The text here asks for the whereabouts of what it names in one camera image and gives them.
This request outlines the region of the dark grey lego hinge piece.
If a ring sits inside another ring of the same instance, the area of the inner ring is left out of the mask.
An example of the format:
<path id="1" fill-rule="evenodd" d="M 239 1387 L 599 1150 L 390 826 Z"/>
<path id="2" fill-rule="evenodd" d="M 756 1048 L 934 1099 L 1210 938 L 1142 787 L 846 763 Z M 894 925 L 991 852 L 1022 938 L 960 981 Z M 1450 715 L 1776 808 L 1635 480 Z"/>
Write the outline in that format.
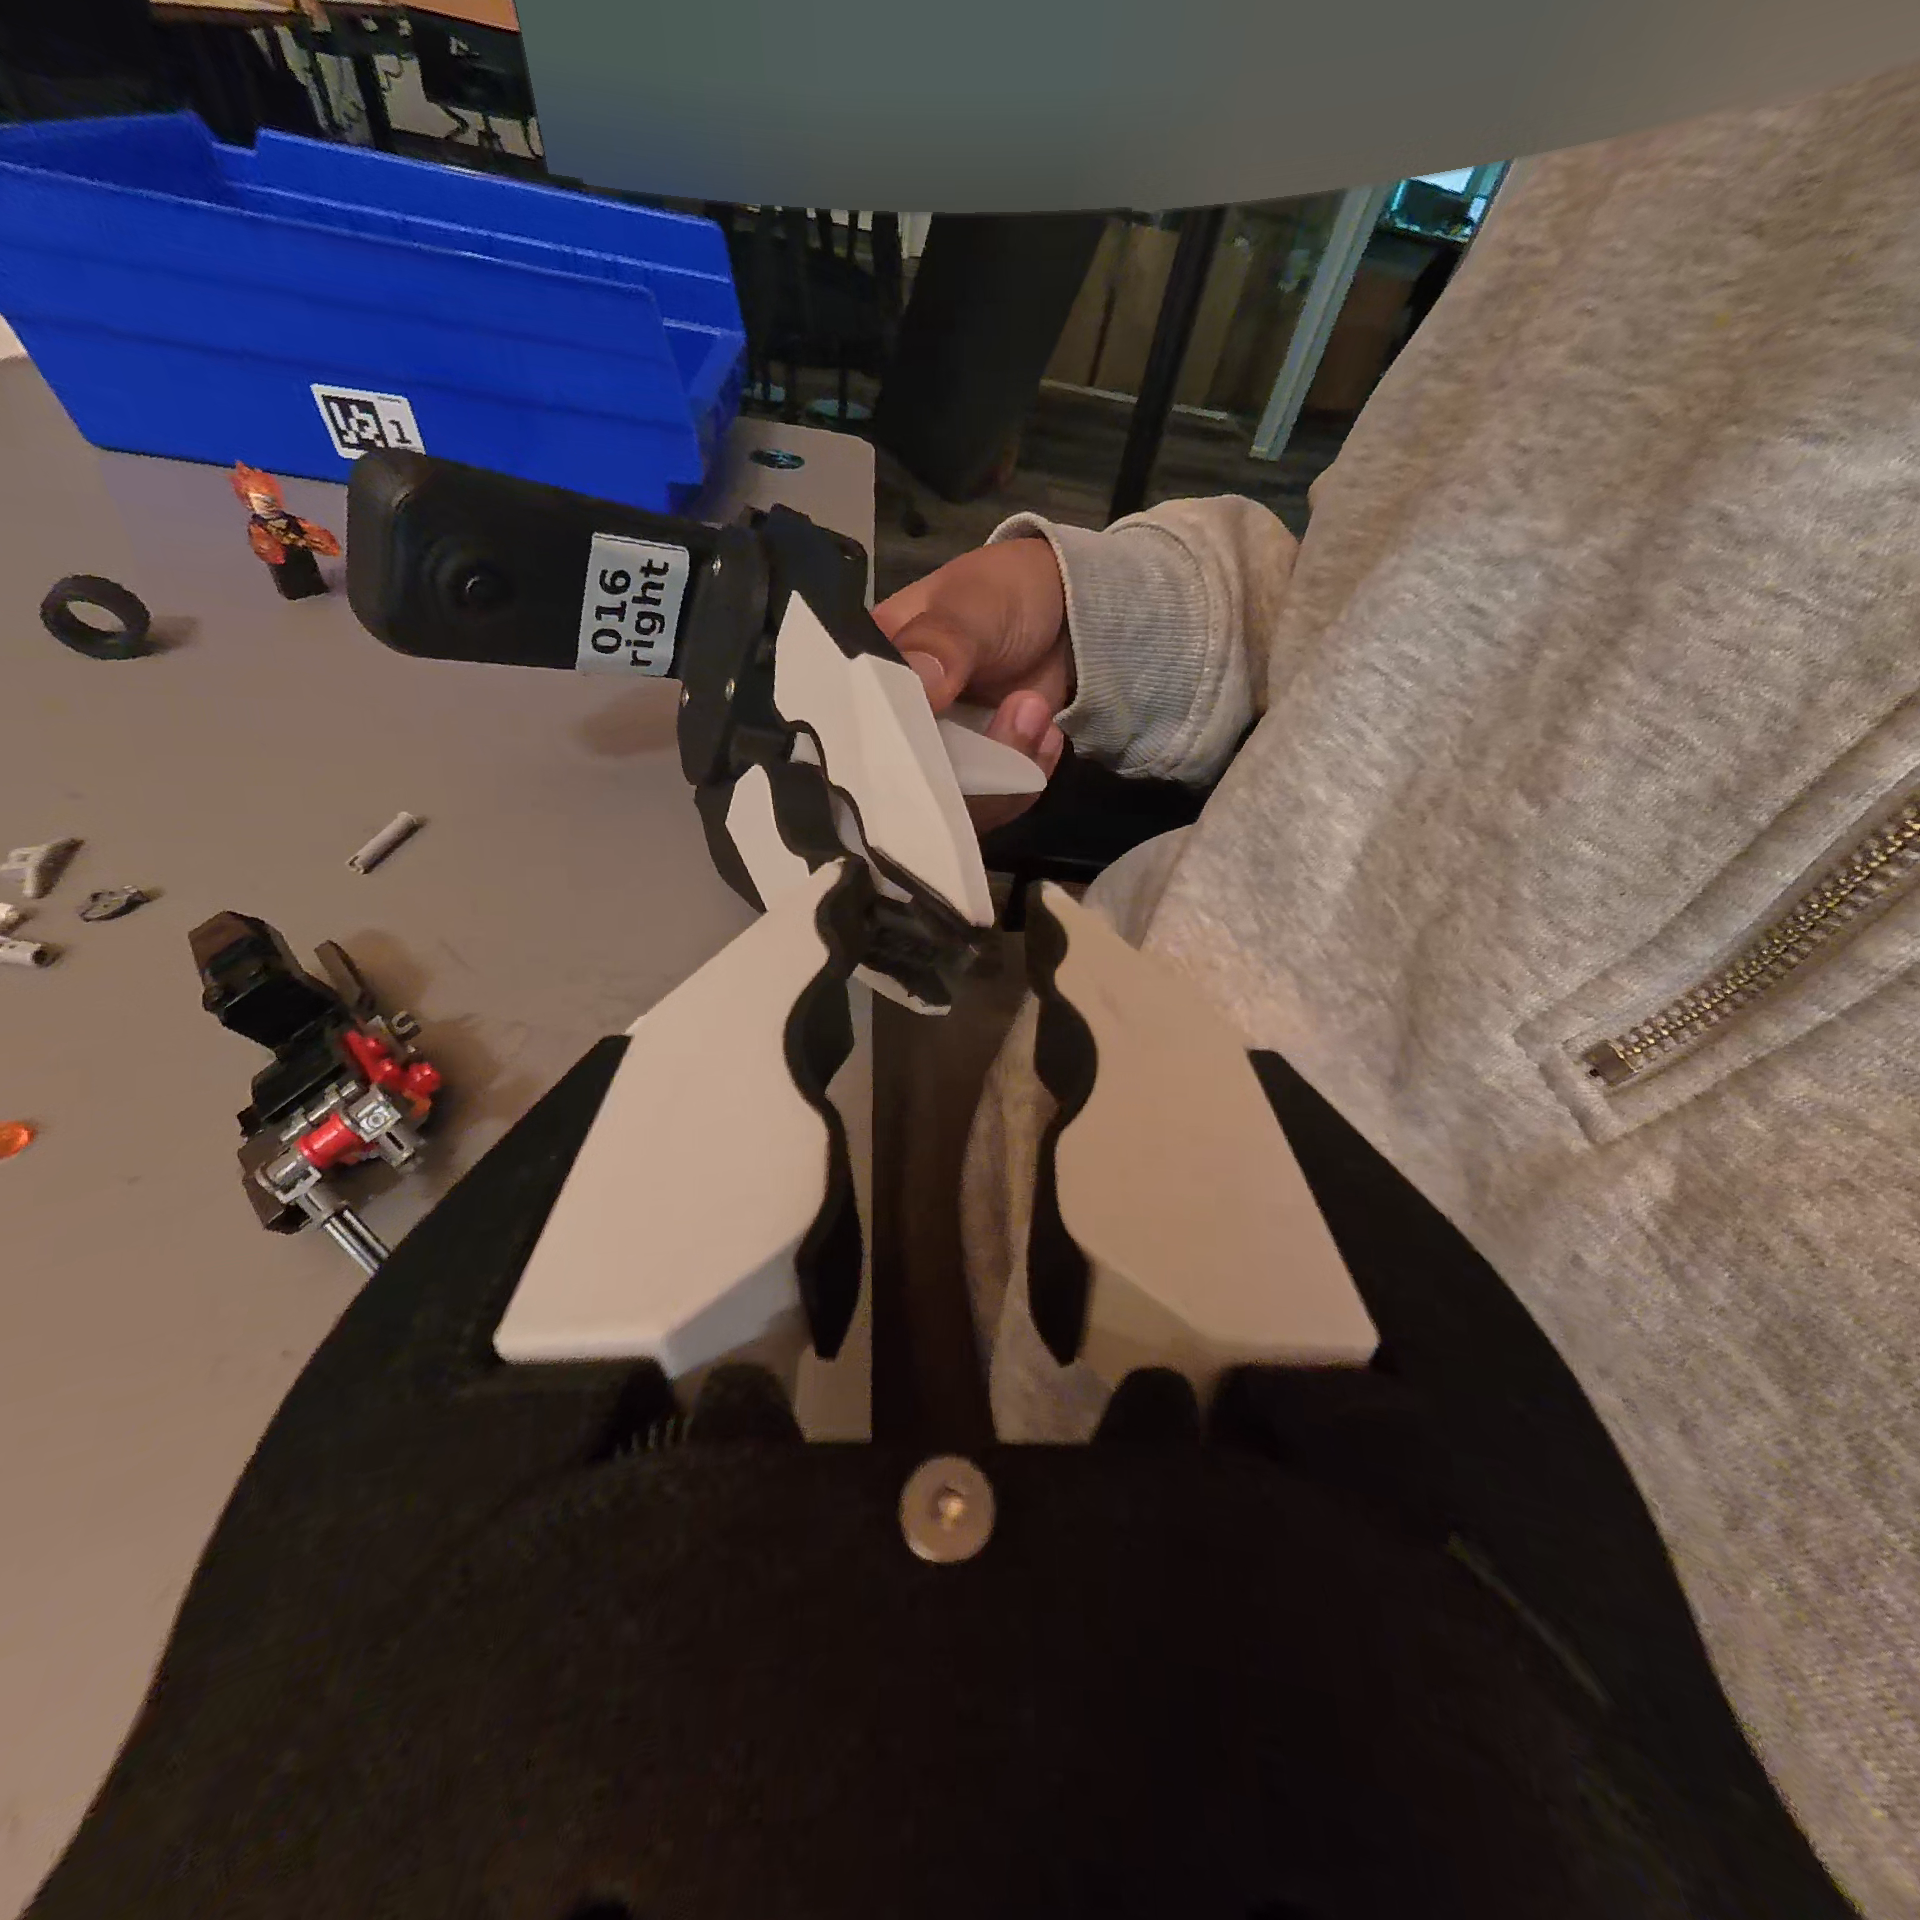
<path id="1" fill-rule="evenodd" d="M 991 922 L 979 925 L 941 904 L 880 888 L 859 910 L 852 978 L 915 1017 L 946 1017 L 991 932 Z"/>

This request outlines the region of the person's right forearm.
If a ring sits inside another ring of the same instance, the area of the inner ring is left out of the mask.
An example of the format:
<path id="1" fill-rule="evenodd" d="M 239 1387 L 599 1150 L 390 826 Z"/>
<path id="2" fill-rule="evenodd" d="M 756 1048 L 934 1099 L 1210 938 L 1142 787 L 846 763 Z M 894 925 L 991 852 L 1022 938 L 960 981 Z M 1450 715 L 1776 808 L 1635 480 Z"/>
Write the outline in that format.
<path id="1" fill-rule="evenodd" d="M 1058 726 L 1119 778 L 1206 787 L 1256 722 L 1298 539 L 1247 497 L 1165 501 L 1095 532 L 1038 515 L 989 545 L 1045 541 L 1063 580 L 1072 697 Z"/>

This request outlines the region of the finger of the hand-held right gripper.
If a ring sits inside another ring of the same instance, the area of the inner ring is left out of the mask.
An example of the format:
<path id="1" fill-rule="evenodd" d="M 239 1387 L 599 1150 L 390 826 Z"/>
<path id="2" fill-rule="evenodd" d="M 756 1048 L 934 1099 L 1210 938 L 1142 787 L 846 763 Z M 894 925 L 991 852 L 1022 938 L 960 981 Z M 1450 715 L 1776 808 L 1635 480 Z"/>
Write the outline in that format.
<path id="1" fill-rule="evenodd" d="M 724 838 L 742 897 L 773 912 L 818 869 L 869 862 L 856 813 L 829 781 L 808 731 L 741 731 L 724 794 Z"/>
<path id="2" fill-rule="evenodd" d="M 812 737 L 869 856 L 963 923 L 989 925 L 975 830 L 917 673 L 892 656 L 846 653 L 791 596 L 775 628 L 775 709 Z"/>

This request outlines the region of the person's right hand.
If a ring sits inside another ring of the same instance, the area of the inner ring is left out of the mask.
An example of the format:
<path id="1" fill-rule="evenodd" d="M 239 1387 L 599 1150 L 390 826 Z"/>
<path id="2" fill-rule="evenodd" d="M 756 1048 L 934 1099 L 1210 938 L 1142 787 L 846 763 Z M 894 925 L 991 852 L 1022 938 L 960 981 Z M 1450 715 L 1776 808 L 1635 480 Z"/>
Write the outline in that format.
<path id="1" fill-rule="evenodd" d="M 1075 694 L 1066 577 L 1036 534 L 949 561 L 876 605 L 880 634 L 918 674 L 932 714 L 988 714 L 988 739 L 1043 769 L 1066 755 Z"/>

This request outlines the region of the background work table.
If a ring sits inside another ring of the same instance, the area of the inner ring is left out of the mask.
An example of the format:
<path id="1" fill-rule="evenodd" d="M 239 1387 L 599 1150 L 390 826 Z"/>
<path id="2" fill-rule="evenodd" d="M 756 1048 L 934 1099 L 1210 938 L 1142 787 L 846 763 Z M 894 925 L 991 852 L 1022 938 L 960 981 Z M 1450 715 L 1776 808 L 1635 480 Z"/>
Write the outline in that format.
<path id="1" fill-rule="evenodd" d="M 150 3 L 218 137 L 262 128 L 544 179 L 515 3 Z"/>

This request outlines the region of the blue plastic bin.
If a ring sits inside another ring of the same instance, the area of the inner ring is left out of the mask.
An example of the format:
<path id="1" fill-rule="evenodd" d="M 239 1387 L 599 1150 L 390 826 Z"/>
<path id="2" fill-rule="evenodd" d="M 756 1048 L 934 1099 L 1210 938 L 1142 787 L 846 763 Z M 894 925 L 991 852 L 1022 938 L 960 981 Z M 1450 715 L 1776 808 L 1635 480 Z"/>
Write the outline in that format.
<path id="1" fill-rule="evenodd" d="M 3 270 L 84 442 L 221 469 L 420 450 L 684 512 L 747 373 L 708 219 L 192 112 L 5 125 Z"/>

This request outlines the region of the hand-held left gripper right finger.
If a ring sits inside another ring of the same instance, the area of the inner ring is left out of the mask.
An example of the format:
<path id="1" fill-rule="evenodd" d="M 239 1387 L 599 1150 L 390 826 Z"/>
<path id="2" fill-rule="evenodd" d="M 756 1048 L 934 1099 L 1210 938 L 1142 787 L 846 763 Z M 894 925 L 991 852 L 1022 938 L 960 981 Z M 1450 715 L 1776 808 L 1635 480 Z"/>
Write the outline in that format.
<path id="1" fill-rule="evenodd" d="M 1240 1033 L 1055 882 L 1026 901 L 1040 1140 L 1026 1300 L 1095 1374 L 1363 1366 L 1378 1331 Z"/>

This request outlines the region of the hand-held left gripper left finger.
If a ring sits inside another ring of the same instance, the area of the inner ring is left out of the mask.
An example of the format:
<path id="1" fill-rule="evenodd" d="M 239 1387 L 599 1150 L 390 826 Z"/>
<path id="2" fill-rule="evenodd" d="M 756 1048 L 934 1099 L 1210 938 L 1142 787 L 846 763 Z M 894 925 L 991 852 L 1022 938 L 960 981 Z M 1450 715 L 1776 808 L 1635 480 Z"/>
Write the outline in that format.
<path id="1" fill-rule="evenodd" d="M 800 1245 L 827 1197 L 829 1125 L 783 1030 L 829 974 L 818 915 L 771 908 L 629 1027 L 496 1324 L 501 1361 L 795 1371 Z"/>

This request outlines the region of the black lego tyre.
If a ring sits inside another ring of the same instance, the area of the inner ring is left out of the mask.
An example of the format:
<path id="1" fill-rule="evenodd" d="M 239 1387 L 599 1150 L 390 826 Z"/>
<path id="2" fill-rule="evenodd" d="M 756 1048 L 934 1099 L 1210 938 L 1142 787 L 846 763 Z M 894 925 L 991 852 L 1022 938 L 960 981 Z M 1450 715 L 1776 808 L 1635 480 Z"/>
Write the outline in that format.
<path id="1" fill-rule="evenodd" d="M 38 621 L 67 652 L 94 664 L 130 664 L 160 652 L 149 605 L 98 574 L 52 582 L 38 602 Z"/>

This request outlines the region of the black red lego motorcycle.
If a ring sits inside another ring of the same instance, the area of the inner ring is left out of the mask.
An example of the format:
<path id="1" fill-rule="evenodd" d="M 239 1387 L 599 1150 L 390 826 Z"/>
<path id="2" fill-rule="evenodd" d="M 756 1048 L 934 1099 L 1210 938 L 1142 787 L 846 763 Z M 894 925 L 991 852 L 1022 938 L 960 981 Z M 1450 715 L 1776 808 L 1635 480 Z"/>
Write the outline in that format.
<path id="1" fill-rule="evenodd" d="M 275 923 L 220 912 L 188 938 L 202 1009 L 264 1052 L 238 1113 L 238 1176 L 264 1233 L 323 1233 L 366 1276 L 390 1249 L 355 1212 L 347 1178 L 414 1170 L 443 1092 L 419 1020 L 388 1009 L 347 948 L 301 966 Z"/>

